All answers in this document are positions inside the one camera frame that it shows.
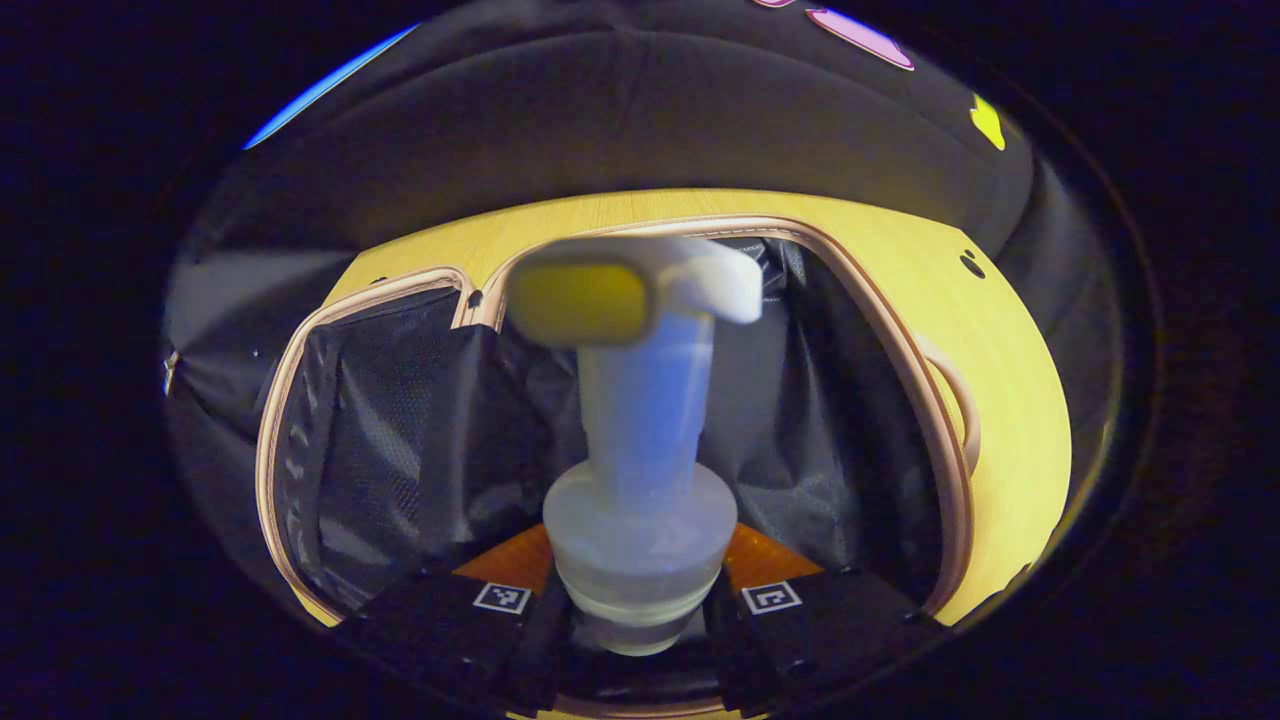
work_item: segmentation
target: dark background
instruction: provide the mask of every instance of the dark background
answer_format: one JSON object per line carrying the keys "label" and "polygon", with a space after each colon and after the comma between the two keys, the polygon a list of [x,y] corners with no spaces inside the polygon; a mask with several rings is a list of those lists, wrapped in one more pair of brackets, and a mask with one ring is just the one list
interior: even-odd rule
{"label": "dark background", "polygon": [[[165,223],[200,200],[175,178],[212,172],[298,91],[424,14],[285,5],[0,9],[19,306],[0,716],[442,714],[234,571],[166,454]],[[927,692],[902,682],[863,707],[1262,716],[1276,700],[1263,519],[1280,477],[1262,407],[1275,397],[1262,373],[1276,324],[1272,18],[1261,3],[833,5],[974,85],[998,70],[1070,128],[1133,211],[1164,304],[1155,445],[1087,569],[922,669]]]}

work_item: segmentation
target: black mesh fabric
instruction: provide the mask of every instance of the black mesh fabric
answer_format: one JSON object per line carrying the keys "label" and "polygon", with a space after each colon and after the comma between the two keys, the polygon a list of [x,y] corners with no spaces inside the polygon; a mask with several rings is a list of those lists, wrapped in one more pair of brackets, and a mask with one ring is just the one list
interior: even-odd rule
{"label": "black mesh fabric", "polygon": [[[809,251],[727,241],[765,277],[764,315],[718,324],[699,461],[740,519],[828,566],[923,600],[941,533],[928,456],[870,327]],[[429,291],[307,338],[276,462],[291,556],[348,611],[419,565],[449,570],[540,520],[586,459],[576,363],[507,324],[449,329]]]}

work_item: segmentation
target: pink sticker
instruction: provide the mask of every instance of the pink sticker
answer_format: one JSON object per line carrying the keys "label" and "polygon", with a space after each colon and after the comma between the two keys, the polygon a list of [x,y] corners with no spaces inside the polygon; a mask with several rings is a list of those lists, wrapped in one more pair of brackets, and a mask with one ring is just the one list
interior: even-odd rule
{"label": "pink sticker", "polygon": [[914,70],[911,59],[902,53],[896,42],[876,32],[874,29],[851,20],[835,10],[805,10],[809,19],[822,26],[823,29],[836,35],[877,58],[897,65],[904,70]]}

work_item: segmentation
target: yellow wooden panel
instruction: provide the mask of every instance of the yellow wooden panel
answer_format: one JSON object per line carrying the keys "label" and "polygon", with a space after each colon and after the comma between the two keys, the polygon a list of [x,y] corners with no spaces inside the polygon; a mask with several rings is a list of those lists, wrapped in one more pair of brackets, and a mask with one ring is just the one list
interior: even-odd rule
{"label": "yellow wooden panel", "polygon": [[[972,477],[969,570],[937,619],[951,625],[1033,562],[1061,518],[1070,427],[1048,348],[1018,295],[956,228],[858,202],[768,191],[652,190],[550,200],[429,228],[370,249],[326,302],[380,277],[449,264],[476,287],[516,252],[559,237],[639,222],[750,214],[809,223],[855,256],[913,332],[965,377],[982,418]],[[960,255],[974,254],[979,279]]]}

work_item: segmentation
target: white plastic object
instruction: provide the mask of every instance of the white plastic object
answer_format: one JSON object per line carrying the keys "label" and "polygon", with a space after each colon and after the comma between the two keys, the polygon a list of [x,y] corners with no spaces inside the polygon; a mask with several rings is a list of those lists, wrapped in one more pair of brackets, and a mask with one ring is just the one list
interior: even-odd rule
{"label": "white plastic object", "polygon": [[552,486],[543,521],[596,642],[653,655],[676,643],[707,597],[737,523],[728,486],[695,456],[716,318],[759,319],[760,269],[736,250],[687,237],[581,238],[545,252],[539,261],[617,261],[650,288],[645,337],[577,347],[588,460]]}

